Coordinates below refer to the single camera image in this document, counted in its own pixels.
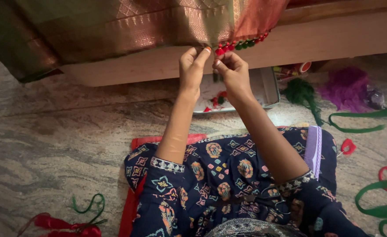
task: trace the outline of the saree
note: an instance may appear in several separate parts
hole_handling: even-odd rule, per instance
[[[254,39],[289,0],[0,0],[0,61],[21,83],[62,65]]]

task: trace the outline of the granite floor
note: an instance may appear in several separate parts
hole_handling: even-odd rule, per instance
[[[386,96],[387,54],[355,58]],[[310,74],[320,83],[326,73]],[[101,225],[103,236],[117,236],[128,185],[123,159],[134,137],[161,135],[177,92],[177,80],[89,88],[64,75],[20,85],[0,63],[0,237],[15,236],[19,228],[40,212],[69,222],[86,222],[94,213],[76,214],[71,197],[86,205],[96,193],[106,199]],[[335,111],[321,101],[322,117]],[[268,111],[275,125],[314,123],[310,111],[285,98]],[[324,125],[337,142],[351,138],[358,149],[351,157],[338,157],[338,200],[350,219],[367,233],[376,234],[379,219],[360,213],[354,196],[377,180],[387,165],[387,118],[335,121],[344,127],[385,124],[368,134],[345,134]],[[244,129],[236,112],[195,116],[191,132],[231,133]],[[364,207],[387,204],[387,192],[370,191]],[[34,236],[32,231],[24,236]]]

